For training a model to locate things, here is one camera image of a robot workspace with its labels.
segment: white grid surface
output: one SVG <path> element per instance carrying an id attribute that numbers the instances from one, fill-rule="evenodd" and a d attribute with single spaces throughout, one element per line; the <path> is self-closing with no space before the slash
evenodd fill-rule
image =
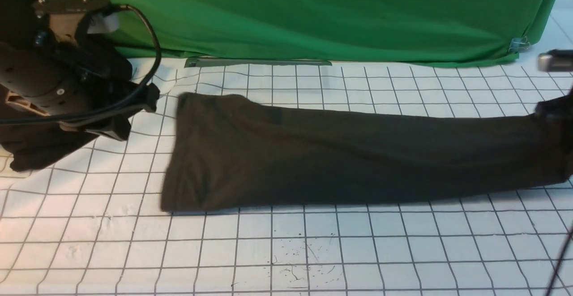
<path id="1" fill-rule="evenodd" d="M 573 221 L 570 181 L 445 202 L 186 216 L 161 212 L 159 194 L 181 92 L 377 114 L 525 115 L 573 84 L 570 73 L 535 67 L 539 52 L 573 48 L 572 10 L 573 0 L 557 0 L 542 41 L 503 67 L 163 60 L 158 111 L 133 118 L 127 143 L 101 137 L 25 174 L 0 157 L 0 294 L 540 296 Z M 139 79 L 152 64 L 133 63 Z M 556 287 L 573 294 L 573 250 Z"/>

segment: black cloth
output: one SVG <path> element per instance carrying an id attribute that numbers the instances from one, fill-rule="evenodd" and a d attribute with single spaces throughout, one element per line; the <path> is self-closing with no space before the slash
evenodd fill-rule
<path id="1" fill-rule="evenodd" d="M 161 208 L 394 204 L 556 184 L 571 175 L 561 133 L 534 115 L 377 115 L 182 94 Z"/>
<path id="2" fill-rule="evenodd" d="M 40 118 L 4 103 L 8 90 L 0 86 L 0 119 Z M 0 145 L 14 156 L 16 172 L 43 169 L 94 140 L 92 133 L 63 131 L 57 123 L 0 126 Z"/>

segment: wire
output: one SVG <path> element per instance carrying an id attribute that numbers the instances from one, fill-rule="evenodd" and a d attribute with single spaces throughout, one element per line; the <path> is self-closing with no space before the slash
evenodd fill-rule
<path id="1" fill-rule="evenodd" d="M 561 269 L 561 264 L 563 263 L 563 259 L 565 258 L 565 254 L 567 253 L 567 248 L 569 247 L 569 243 L 573 239 L 573 224 L 571 228 L 569 228 L 569 233 L 567 233 L 567 238 L 561 247 L 561 253 L 559 254 L 559 259 L 557 260 L 557 264 L 555 265 L 555 269 L 553 270 L 553 275 L 551 276 L 551 280 L 549 285 L 547 286 L 547 290 L 545 292 L 545 296 L 550 296 L 551 292 L 553 292 L 553 285 L 555 284 L 555 280 L 559 275 L 559 270 Z"/>
<path id="2" fill-rule="evenodd" d="M 139 92 L 141 92 L 145 88 L 145 86 L 147 86 L 147 84 L 149 84 L 151 79 L 154 77 L 155 72 L 159 68 L 159 64 L 161 64 L 161 46 L 159 45 L 159 40 L 157 39 L 157 35 L 155 34 L 153 27 L 151 27 L 151 24 L 149 23 L 149 21 L 147 20 L 145 15 L 143 15 L 143 13 L 140 10 L 138 10 L 137 8 L 135 8 L 129 4 L 123 4 L 123 5 L 117 6 L 117 11 L 118 12 L 124 12 L 124 11 L 134 12 L 139 17 L 139 19 L 141 19 L 141 22 L 143 22 L 143 25 L 145 25 L 145 28 L 147 29 L 147 31 L 151 35 L 151 38 L 153 41 L 153 46 L 155 48 L 155 61 L 152 65 L 151 69 L 149 69 L 149 72 L 147 72 L 147 74 L 143 77 L 141 82 L 137 85 L 137 87 L 131 93 L 129 93 L 127 96 L 125 96 L 125 98 L 123 98 L 122 100 L 119 100 L 118 102 L 116 102 L 114 104 L 111 104 L 111 105 L 106 106 L 104 108 L 99 108 L 96 110 L 88 111 L 88 112 L 82 112 L 82 113 L 78 113 L 78 114 L 61 114 L 61 115 L 39 117 L 39 118 L 35 117 L 35 118 L 22 118 L 22 119 L 20 119 L 20 118 L 18 118 L 18 119 L 16 119 L 16 118 L 15 119 L 2 119 L 2 120 L 0 120 L 0 125 L 41 124 L 41 123 L 53 123 L 53 122 L 77 121 L 77 120 L 88 119 L 88 118 L 92 118 L 92 117 L 95 117 L 95 116 L 98 116 L 101 114 L 105 114 L 107 112 L 111 112 L 111 111 L 123 108 L 127 104 L 129 104 L 139 94 Z"/>

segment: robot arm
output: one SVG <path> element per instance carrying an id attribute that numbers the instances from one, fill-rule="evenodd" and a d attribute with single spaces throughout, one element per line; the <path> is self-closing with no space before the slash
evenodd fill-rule
<path id="1" fill-rule="evenodd" d="M 66 131 L 88 131 L 127 140 L 128 117 L 154 112 L 159 90 L 148 85 L 160 64 L 160 46 L 149 22 L 129 5 L 109 0 L 0 0 L 0 84 L 6 104 L 37 118 L 0 120 L 0 125 L 59 122 Z M 150 31 L 156 60 L 140 84 L 132 66 L 102 35 L 90 34 L 95 19 L 135 12 Z"/>

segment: green backdrop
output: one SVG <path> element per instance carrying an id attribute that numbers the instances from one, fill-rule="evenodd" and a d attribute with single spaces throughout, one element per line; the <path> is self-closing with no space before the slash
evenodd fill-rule
<path id="1" fill-rule="evenodd" d="M 512 39 L 539 41 L 555 0 L 112 0 L 149 18 L 166 56 L 407 61 L 434 66 L 516 59 Z M 121 14 L 111 37 L 129 57 L 150 37 Z"/>

